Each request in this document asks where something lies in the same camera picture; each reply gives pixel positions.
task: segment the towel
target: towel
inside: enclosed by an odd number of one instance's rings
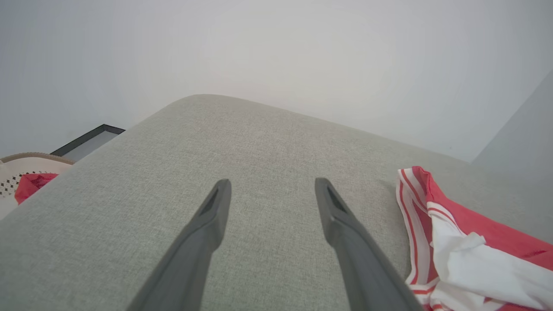
[[[398,171],[406,283],[427,310],[553,309],[553,246],[448,199],[422,167]]]

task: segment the black frame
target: black frame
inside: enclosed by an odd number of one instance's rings
[[[63,146],[63,147],[57,149],[56,151],[52,152],[51,155],[58,156],[58,157],[63,157],[69,151],[71,151],[71,150],[77,148],[78,146],[86,143],[88,140],[92,139],[93,137],[97,136],[98,134],[100,134],[104,131],[119,135],[119,134],[123,133],[125,130],[122,129],[122,128],[115,127],[115,126],[102,124],[102,125],[98,126],[97,128],[91,130],[90,132],[82,135],[81,137],[73,140],[72,142],[70,142],[70,143],[66,144],[65,146]]]

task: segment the striped cloth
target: striped cloth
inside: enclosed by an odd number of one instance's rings
[[[406,283],[427,310],[553,309],[553,246],[448,199],[421,167],[398,171]]]

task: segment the wall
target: wall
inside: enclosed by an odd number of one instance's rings
[[[0,2],[0,157],[224,94],[472,161],[553,68],[550,1]]]
[[[553,189],[553,71],[478,155],[472,165]]]

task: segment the gray upholstered surface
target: gray upholstered surface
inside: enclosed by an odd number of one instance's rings
[[[123,310],[215,181],[231,212],[205,310],[345,310],[314,180],[329,178],[402,276],[396,170],[421,165],[453,200],[539,238],[501,181],[372,134],[215,95],[175,102],[77,162],[0,222],[1,310]]]

